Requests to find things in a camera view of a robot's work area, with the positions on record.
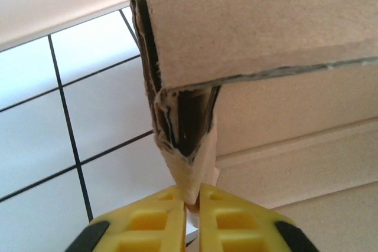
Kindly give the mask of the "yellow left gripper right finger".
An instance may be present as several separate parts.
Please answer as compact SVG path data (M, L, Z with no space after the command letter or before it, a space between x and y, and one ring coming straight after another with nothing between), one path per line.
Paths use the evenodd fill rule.
M290 218L215 186L199 204L199 252L320 252Z

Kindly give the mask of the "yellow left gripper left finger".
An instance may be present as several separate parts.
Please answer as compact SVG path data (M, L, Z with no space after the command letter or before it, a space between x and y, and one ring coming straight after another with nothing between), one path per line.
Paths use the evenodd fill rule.
M94 218L67 252L185 252L186 214L170 186Z

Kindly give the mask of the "brown cardboard box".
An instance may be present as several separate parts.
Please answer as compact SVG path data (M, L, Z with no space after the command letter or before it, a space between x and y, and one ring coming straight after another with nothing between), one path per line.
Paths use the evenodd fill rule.
M378 0L130 0L157 147L279 207L378 181Z

